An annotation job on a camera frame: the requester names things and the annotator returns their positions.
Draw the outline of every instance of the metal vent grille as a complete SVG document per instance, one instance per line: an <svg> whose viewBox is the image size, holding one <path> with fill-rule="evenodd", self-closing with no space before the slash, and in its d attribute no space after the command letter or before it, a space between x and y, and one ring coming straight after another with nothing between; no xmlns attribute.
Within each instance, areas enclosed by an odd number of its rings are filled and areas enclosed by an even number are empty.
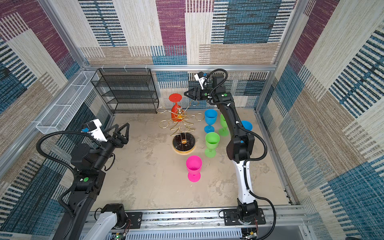
<svg viewBox="0 0 384 240"><path fill-rule="evenodd" d="M105 240L114 239L114 234L109 234ZM167 231L132 231L127 234L126 240L189 240L189 239L239 239L242 237L241 228L224 229L191 229L191 230L167 230Z"/></svg>
<svg viewBox="0 0 384 240"><path fill-rule="evenodd" d="M81 72L43 116L36 128L43 134L65 130L92 90L92 77L98 78L92 71Z"/></svg>

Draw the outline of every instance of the gold wire stand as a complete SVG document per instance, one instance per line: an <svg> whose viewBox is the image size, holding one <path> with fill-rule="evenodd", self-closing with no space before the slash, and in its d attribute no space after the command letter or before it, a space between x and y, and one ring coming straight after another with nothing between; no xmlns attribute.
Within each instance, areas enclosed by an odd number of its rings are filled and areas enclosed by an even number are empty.
<svg viewBox="0 0 384 240"><path fill-rule="evenodd" d="M189 106L183 110L182 107L179 107L177 108L177 111L174 113L172 111L169 111L169 110L166 110L165 107L161 106L161 107L158 107L157 108L157 112L158 113L165 113L165 112L170 112L170 113L173 113L176 117L175 118L171 118L169 120L162 120L159 122L159 127L161 128L167 128L169 127L170 125L170 122L173 122L175 123L175 125L173 127L171 127L171 131L175 131L174 133L171 134L171 137L174 137L176 135L179 135L181 133L186 133L186 132L192 132L192 131L195 131L196 129L195 128L191 128L191 126L193 125L192 122L188 122L187 120L190 119L190 117L194 117L197 121L202 121L204 120L204 114L202 113L197 113L197 114L187 114L187 110L190 106L193 106L193 107L196 107L198 106L199 102L197 102L197 105L192 105L192 102L193 100L191 100L189 102ZM201 115L203 116L202 119L199 119L197 118L197 115Z"/></svg>

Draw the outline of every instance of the black cable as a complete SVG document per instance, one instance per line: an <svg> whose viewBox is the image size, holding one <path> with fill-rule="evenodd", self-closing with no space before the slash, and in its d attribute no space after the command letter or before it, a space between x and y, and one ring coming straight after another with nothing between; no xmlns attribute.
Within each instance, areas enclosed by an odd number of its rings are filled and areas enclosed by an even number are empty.
<svg viewBox="0 0 384 240"><path fill-rule="evenodd" d="M69 165L68 163L62 161L62 160L59 160L55 157L52 157L50 155L48 155L47 153L45 153L42 149L41 149L41 144L48 138L50 137L53 137L55 135L59 135L59 134L75 134L75 135L81 135L81 136L85 136L85 137L89 137L93 142L95 142L98 146L100 146L100 143L98 141L96 141L91 135L87 134L87 133L83 133L83 132L75 132L75 131L58 131L58 132L53 132L53 133L49 133L45 136L43 136L42 138L39 139L39 141L37 141L36 143L36 150L37 152L42 155L43 157L45 158L48 158L54 162L57 162L58 164L61 164L65 167L67 167L73 174L73 168L71 167L71 165Z"/></svg>
<svg viewBox="0 0 384 240"><path fill-rule="evenodd" d="M276 218L277 218L277 216L276 216L276 210L275 210L275 207L273 206L272 202L271 202L268 198L265 198L265 197L259 197L258 195L254 194L254 193L250 190L249 185L248 185L248 180L247 180L247 165L246 165L246 164L247 164L248 161L260 161L260 160L262 160L262 159L266 156L266 154L267 154L267 152L268 152L268 148L267 148L267 145L266 145L266 143L265 143L265 141L264 141L264 139L263 139L262 137L260 137L258 134L254 133L254 132L252 132L252 131L250 131L250 130L247 130L247 129L245 129L244 127L241 126L240 118L239 118L239 116L238 116L238 113L237 113L237 111L236 111L235 106L230 106L230 108L232 109L233 114L234 114L234 116L235 116L235 120L236 120L236 124L237 124L237 126L238 126L241 130L243 130L243 131L245 131L245 132L247 132L247 133L249 133L249 134L254 135L257 139L260 140L260 142L263 144L263 147L264 147L264 152L263 152L263 154L262 154L260 157L246 159L246 160L244 161L244 163L243 163L243 168L244 168L244 169L243 169L243 171L244 171L244 181L245 181L245 186L246 186L248 192L249 192L252 196L254 196L255 198L257 198L257 199L267 201L267 202L271 205L271 208L272 208L272 211L273 211L273 224L272 224L271 229L269 230L269 232L268 232L267 234L265 234L265 235L262 236L261 238L257 238L257 240L264 240L264 239L266 239L267 237L269 237L269 235L271 235L271 233L272 233L273 230L275 229L275 226L276 226Z"/></svg>
<svg viewBox="0 0 384 240"><path fill-rule="evenodd" d="M97 219L96 219L96 212L97 212L97 210L99 210L99 209L102 209L101 207L98 207L97 209L96 209L96 211L95 211L95 214L93 215L93 217L95 218L95 220L97 221Z"/></svg>
<svg viewBox="0 0 384 240"><path fill-rule="evenodd" d="M275 207L274 205L272 204L272 202L268 199L268 198L265 198L265 197L259 197L258 195L254 194L250 189L249 189L249 186L248 186L248 180L247 180L247 171L246 171L246 166L244 167L244 180L245 180L245 186L247 187L247 190L248 192L254 196L255 198L257 199L260 199L260 200L265 200L269 203L269 205L271 205L271 208L272 208L272 211L273 211L273 223L272 223L272 227L271 229L269 230L269 232L267 234L265 234L264 236L262 236L261 238L257 238L257 240L263 240L263 239L266 239L267 237L269 237L269 235L271 235L271 233L273 232L273 230L275 229L275 226L276 226L276 210L275 210Z"/></svg>
<svg viewBox="0 0 384 240"><path fill-rule="evenodd" d="M111 167L113 166L113 164L115 163L115 158L116 158L116 155L115 155L114 153L112 153L112 155L113 155L113 160L112 160L112 163L111 163L111 165L109 166L109 168L108 168L108 169L106 169L106 167L104 166L104 171L108 171L108 170L110 170L110 169L111 169Z"/></svg>
<svg viewBox="0 0 384 240"><path fill-rule="evenodd" d="M69 216L71 218L74 218L74 212L72 210L72 208L70 206L68 206L68 204L66 204L63 200L63 198L65 197L65 195L67 195L69 192L71 191L70 188L68 188L65 192L63 192L60 196L59 196L59 199L58 199L58 202L59 204L66 210L66 212L69 214Z"/></svg>
<svg viewBox="0 0 384 240"><path fill-rule="evenodd" d="M57 159L55 157L52 157L50 155L48 155L46 152L44 152L42 149L41 149L41 144L47 140L48 138L50 137L53 137L55 135L59 135L59 134L74 134L74 135L81 135L81 136L85 136L85 137L89 137L93 142L95 142L98 146L101 146L100 143L98 141L96 141L91 135L87 134L87 133L84 133L84 132L75 132L75 131L58 131L58 132L53 132L53 133L49 133L45 136L43 136L42 138L39 139L39 141L37 141L36 143L36 150L37 152L42 155L43 157L45 158L48 158L54 162L57 162L58 164L61 164L63 166L65 166L66 168L68 168L72 174L73 174L73 179L75 179L74 177L74 170L72 168L71 165L69 165L68 163L60 160L60 159ZM70 189L67 189L63 194L61 194L59 196L59 199L58 199L58 202L59 204L66 210L66 212L70 215L71 218L74 218L74 212L72 210L72 208L70 206L68 206L63 198L65 197L65 195L67 195L68 193L70 192Z"/></svg>
<svg viewBox="0 0 384 240"><path fill-rule="evenodd" d="M222 212L222 211L224 211L225 209L222 209L222 210L220 210L219 212L218 212L218 216L220 217L220 218L224 218L224 216L223 217L221 217L220 216L220 213Z"/></svg>
<svg viewBox="0 0 384 240"><path fill-rule="evenodd" d="M217 72L217 71L222 71L222 72L224 72L224 73L225 73L225 77L224 77L224 79L223 79L223 80L222 80L216 87L214 87L214 88L211 90L211 92L209 93L210 98L209 98L208 103L209 103L210 105L226 104L226 103L222 103L222 102L219 102L219 103L212 103L212 98L213 98L213 97L212 97L212 93L213 93L218 87L220 87L220 86L227 80L227 78L228 78L228 73L227 73L227 71L224 70L224 69L218 68L218 69L215 69L215 70L213 70L212 72L210 72L210 73L208 74L208 76L207 76L207 79L209 79L209 77L211 77L212 73Z"/></svg>

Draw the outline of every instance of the aluminum rail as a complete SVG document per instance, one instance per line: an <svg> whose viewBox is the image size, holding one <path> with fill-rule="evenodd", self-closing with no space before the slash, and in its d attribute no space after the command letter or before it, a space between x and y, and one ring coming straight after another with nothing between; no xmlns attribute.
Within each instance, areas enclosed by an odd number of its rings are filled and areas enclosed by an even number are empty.
<svg viewBox="0 0 384 240"><path fill-rule="evenodd" d="M95 65L85 66L86 71L96 71L103 68L149 68L151 71L212 71L223 68L227 71L274 71L275 64L266 65L245 65L245 64L220 64L220 65Z"/></svg>
<svg viewBox="0 0 384 240"><path fill-rule="evenodd" d="M259 227L271 227L273 221L273 212L270 206L259 206L263 209L266 224ZM204 228L244 228L254 227L254 225L225 226L224 219L218 216L221 209L236 209L236 207L216 207L216 208L195 208L195 209L160 209L160 210L128 210L126 212L143 212L140 229L131 229L134 231L143 230L183 230L183 229L204 229ZM309 219L301 205L277 205L276 226L301 226L310 225ZM54 232L56 231L61 217L58 219ZM89 212L84 224L83 233L88 232L95 223L94 212ZM110 232L123 232L120 230L111 230Z"/></svg>

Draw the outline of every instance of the plastic wine glass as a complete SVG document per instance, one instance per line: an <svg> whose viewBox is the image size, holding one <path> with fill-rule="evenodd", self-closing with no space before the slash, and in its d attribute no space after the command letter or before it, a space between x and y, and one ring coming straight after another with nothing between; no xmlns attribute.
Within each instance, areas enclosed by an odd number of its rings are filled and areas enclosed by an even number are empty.
<svg viewBox="0 0 384 240"><path fill-rule="evenodd" d="M223 128L221 128L218 131L218 133L220 134L220 136L223 136L223 137L228 136L229 134L228 125L227 125L227 122L225 121L223 114L220 115L220 124Z"/></svg>
<svg viewBox="0 0 384 240"><path fill-rule="evenodd" d="M241 123L243 124L243 127L248 130L248 131L252 131L252 123L248 122L248 121L241 121Z"/></svg>
<svg viewBox="0 0 384 240"><path fill-rule="evenodd" d="M207 133L205 136L205 145L207 149L205 150L205 155L207 157L214 157L216 155L216 148L220 142L220 136L215 132Z"/></svg>
<svg viewBox="0 0 384 240"><path fill-rule="evenodd" d="M212 127L212 125L216 122L217 119L217 112L213 109L208 109L204 112L205 115L205 122L208 124L208 126L205 126L204 131L206 133L214 132L215 128Z"/></svg>
<svg viewBox="0 0 384 240"><path fill-rule="evenodd" d="M201 166L203 165L203 162L201 161L201 158L199 156L190 156L187 159L187 170L188 170L188 179L191 182L197 182L201 178Z"/></svg>

